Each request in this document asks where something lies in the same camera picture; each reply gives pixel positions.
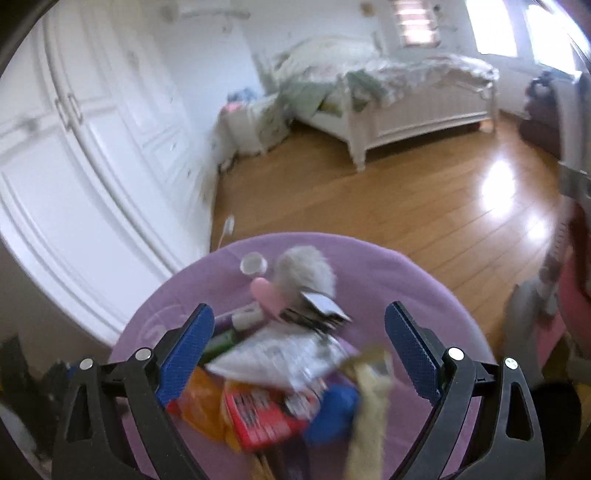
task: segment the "round table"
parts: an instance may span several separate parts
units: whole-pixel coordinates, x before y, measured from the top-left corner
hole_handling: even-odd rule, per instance
[[[253,301],[250,279],[239,269],[241,258],[262,253],[269,264],[286,249],[314,245],[328,259],[337,277],[337,303],[355,321],[341,337],[358,349],[366,345],[389,346],[384,331],[384,310],[401,300],[415,321],[432,329],[446,346],[462,348],[472,359],[493,362],[485,337],[470,314],[443,285],[392,250],[353,238],[323,233],[275,233],[231,244],[218,250],[163,284],[136,312],[113,349],[111,361],[123,361],[142,346],[154,346],[167,329],[181,326],[199,303],[207,303],[216,315]],[[389,478],[419,434],[430,405],[420,398],[394,353],[397,378],[391,395],[388,432],[384,444],[384,478]],[[466,449],[476,414],[472,406],[452,458],[446,468],[453,472]],[[125,419],[129,442],[144,473],[153,467],[130,418]],[[248,480],[246,455],[213,443],[180,420],[175,423],[195,458],[211,480]],[[346,442],[336,442],[310,452],[315,479],[342,479]]]

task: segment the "window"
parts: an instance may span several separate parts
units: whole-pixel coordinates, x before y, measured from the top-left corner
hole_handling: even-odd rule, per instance
[[[576,67],[569,36],[560,28],[554,16],[539,5],[529,5],[525,17],[536,62],[574,73]]]
[[[437,20],[427,0],[390,0],[405,47],[437,47]]]
[[[513,27],[503,0],[466,0],[466,7],[480,53],[517,56]]]

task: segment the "white package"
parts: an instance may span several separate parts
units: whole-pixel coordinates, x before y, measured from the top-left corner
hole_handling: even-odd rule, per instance
[[[330,336],[271,322],[206,369],[229,380],[299,391],[334,371],[346,358],[345,350]]]

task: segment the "wardrobe handle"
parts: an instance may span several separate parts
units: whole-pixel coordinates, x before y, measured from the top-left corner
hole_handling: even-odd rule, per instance
[[[64,125],[66,131],[72,129],[72,124],[70,123],[70,119],[66,115],[66,111],[64,110],[64,106],[59,98],[55,99],[57,114],[60,116],[61,123]]]
[[[76,100],[76,97],[74,96],[73,93],[68,93],[68,101],[70,102],[70,106],[72,107],[72,110],[74,111],[74,115],[76,116],[78,123],[80,125],[82,125],[82,122],[84,121],[84,117],[82,116],[82,110],[80,110],[80,105],[78,105],[78,100]]]

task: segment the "floor plank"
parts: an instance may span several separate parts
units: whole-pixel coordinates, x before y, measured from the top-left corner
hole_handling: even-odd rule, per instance
[[[487,127],[376,148],[356,174],[342,142],[295,125],[221,177],[212,246],[233,213],[233,240],[321,231],[395,249],[448,286],[498,349],[505,301],[536,273],[552,233],[557,161],[522,142],[512,119],[496,135]]]

